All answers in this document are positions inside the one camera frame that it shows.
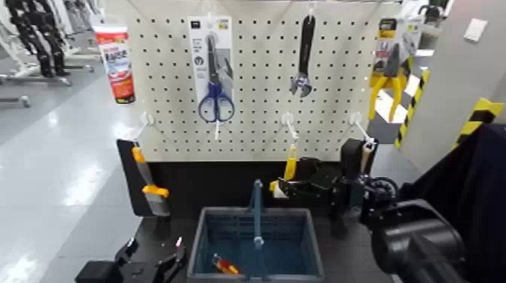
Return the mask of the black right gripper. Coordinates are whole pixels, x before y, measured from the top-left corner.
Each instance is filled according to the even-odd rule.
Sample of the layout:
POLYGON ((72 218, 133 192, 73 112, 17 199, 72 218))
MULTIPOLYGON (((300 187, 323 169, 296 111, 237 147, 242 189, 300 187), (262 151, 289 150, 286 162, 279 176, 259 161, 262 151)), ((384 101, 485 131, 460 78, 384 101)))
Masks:
POLYGON ((297 161, 296 179, 310 179, 309 181, 286 181, 279 178, 276 181, 276 198, 316 198, 319 190, 331 207, 331 211, 345 211, 349 204, 349 182, 343 174, 340 164, 337 166, 323 164, 316 157, 301 157, 297 161))

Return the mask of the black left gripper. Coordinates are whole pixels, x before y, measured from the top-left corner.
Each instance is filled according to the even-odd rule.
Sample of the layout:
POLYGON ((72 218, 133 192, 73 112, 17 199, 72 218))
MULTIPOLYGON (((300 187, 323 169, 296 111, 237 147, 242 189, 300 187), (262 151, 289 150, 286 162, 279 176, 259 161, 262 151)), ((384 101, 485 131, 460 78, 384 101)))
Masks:
POLYGON ((119 266, 123 278, 122 282, 162 283, 167 279, 174 279, 187 262, 187 249, 182 236, 175 242, 175 252, 158 263, 130 262, 138 247, 137 240, 130 238, 114 257, 114 263, 119 266))

